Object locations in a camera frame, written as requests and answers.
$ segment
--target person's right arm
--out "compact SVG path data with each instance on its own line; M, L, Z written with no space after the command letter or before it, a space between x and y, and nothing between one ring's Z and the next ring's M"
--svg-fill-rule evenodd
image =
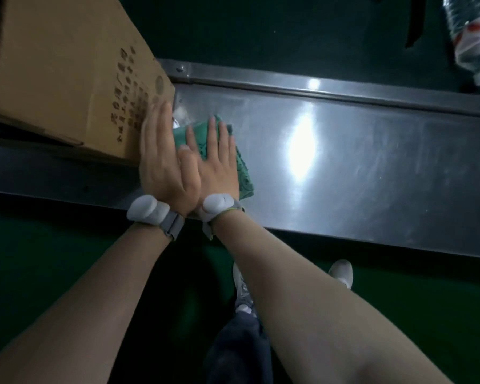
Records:
M238 199L235 144L209 123L201 200ZM187 143L197 146L191 129ZM239 210L212 221L234 257L272 347L295 383L450 383L388 319Z

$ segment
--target water bottle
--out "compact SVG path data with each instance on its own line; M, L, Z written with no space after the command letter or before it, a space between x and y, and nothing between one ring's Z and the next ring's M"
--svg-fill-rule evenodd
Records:
M480 86L480 0L443 0L455 61Z

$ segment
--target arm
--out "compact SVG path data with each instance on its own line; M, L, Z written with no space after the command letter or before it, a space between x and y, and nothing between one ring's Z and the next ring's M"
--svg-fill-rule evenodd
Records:
M152 106L141 134L145 193L184 217L201 181L190 150L176 151L172 108ZM151 269L169 238L135 223L28 329L0 352L0 383L106 383Z
M234 139L209 122L208 160L199 161L202 192L238 199ZM191 129L187 142L198 151ZM449 383L390 321L239 210L212 229L234 257L270 342L297 383Z

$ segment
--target hand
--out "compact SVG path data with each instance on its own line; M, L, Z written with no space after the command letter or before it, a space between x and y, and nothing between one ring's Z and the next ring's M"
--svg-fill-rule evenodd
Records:
M201 195L198 207L210 194L228 193L238 200L237 148L235 139L228 135L228 129L223 121L215 128L215 117L208 120L208 139L206 141L207 160L203 161L195 142L191 126L186 129L187 144L198 158L199 175L201 176Z
M198 158L186 145L176 151L173 106L169 102L151 105L142 124L140 150L144 193L186 217L196 208L201 192Z

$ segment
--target pant leg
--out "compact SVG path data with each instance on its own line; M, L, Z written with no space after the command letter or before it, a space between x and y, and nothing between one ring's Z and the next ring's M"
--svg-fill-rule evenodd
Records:
M270 344L259 319L236 313L208 351L204 374L207 384L272 384Z

